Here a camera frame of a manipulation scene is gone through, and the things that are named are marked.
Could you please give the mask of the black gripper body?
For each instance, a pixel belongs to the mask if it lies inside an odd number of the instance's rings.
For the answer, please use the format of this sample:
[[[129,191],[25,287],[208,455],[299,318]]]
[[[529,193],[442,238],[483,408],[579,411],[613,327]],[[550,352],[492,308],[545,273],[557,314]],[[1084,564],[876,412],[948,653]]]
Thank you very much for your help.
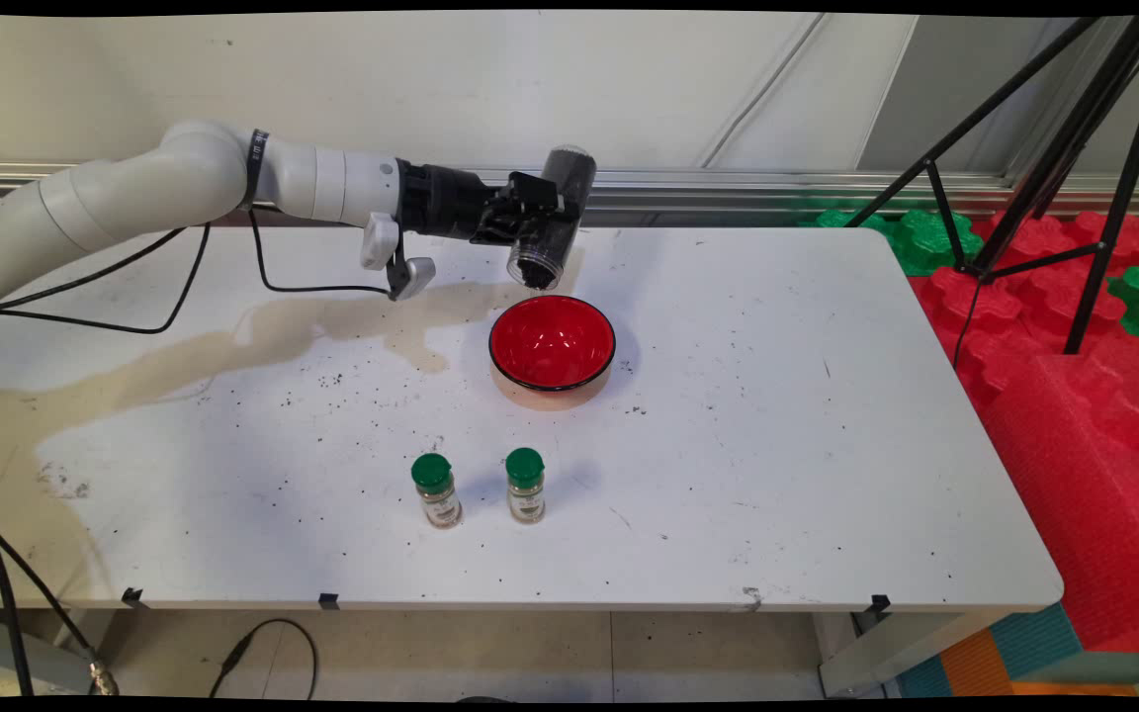
[[[456,167],[398,163],[398,226],[405,231],[469,242],[489,230],[482,219],[497,188]]]

